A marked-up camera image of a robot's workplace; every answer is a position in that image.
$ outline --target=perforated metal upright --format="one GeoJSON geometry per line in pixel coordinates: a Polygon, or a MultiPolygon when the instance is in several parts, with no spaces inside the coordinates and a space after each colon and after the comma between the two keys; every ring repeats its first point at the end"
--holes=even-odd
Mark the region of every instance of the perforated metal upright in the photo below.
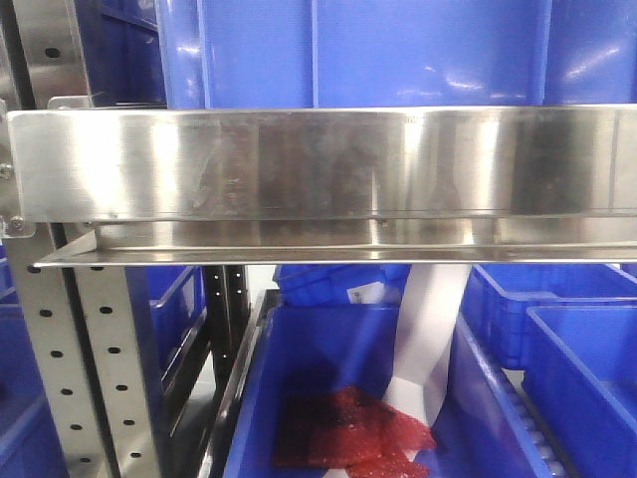
{"type": "MultiPolygon", "coordinates": [[[[15,2],[14,10],[3,2],[0,98],[12,110],[163,102],[148,5],[36,0],[15,2]],[[131,48],[118,49],[121,41],[131,48]]],[[[2,131],[3,164],[11,164],[6,124],[2,131]]],[[[71,477],[175,476],[171,433],[193,370],[209,354],[209,328],[193,329],[180,367],[162,372],[142,268],[39,269],[35,261],[90,225],[30,224],[0,213],[71,477]]]]}

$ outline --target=bolt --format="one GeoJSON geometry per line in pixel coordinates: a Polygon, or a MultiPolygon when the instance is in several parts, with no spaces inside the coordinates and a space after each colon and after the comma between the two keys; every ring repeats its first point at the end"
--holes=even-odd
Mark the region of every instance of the bolt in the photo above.
{"type": "Polygon", "coordinates": [[[6,162],[0,163],[0,179],[11,179],[13,176],[13,166],[6,162]]]}
{"type": "Polygon", "coordinates": [[[22,229],[24,229],[24,219],[22,219],[20,216],[13,216],[9,224],[16,231],[21,231],[22,229]]]}

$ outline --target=shelf lip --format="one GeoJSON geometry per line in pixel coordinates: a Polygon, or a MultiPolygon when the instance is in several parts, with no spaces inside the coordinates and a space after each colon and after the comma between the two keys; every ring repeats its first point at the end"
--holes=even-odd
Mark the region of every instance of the shelf lip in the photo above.
{"type": "Polygon", "coordinates": [[[98,225],[38,267],[352,262],[632,262],[637,218],[98,225]]]}
{"type": "Polygon", "coordinates": [[[33,222],[637,215],[637,106],[19,112],[33,222]]]}

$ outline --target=red packaged item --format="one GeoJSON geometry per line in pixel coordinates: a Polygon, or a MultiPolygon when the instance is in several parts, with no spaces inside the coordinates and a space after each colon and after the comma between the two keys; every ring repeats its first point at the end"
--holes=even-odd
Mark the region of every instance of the red packaged item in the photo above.
{"type": "Polygon", "coordinates": [[[431,430],[355,386],[288,400],[279,427],[277,466],[347,468],[352,477],[422,478],[426,467],[402,450],[434,448],[431,430]]]}
{"type": "Polygon", "coordinates": [[[409,461],[402,450],[385,443],[379,459],[347,467],[347,476],[349,478],[425,478],[429,476],[429,468],[409,461]]]}

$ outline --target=storage rack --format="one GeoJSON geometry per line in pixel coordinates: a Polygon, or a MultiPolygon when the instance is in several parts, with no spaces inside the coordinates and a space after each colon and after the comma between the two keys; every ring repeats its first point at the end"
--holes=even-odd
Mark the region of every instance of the storage rack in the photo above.
{"type": "Polygon", "coordinates": [[[72,477],[174,476],[173,425],[202,349],[220,384],[214,419],[188,450],[193,470],[179,473],[221,472],[276,300],[264,296],[248,319],[240,264],[637,260],[634,107],[116,105],[106,73],[85,61],[106,41],[95,4],[26,3],[3,7],[0,97],[8,110],[39,110],[2,115],[0,212],[72,477]],[[96,156],[106,169],[92,169],[96,156]],[[126,267],[158,263],[205,264],[209,298],[167,394],[143,280],[126,267]],[[62,380],[73,402],[59,397],[62,380]],[[121,381],[135,384],[124,398],[121,381]],[[131,413],[133,430],[121,425],[131,413]]]}

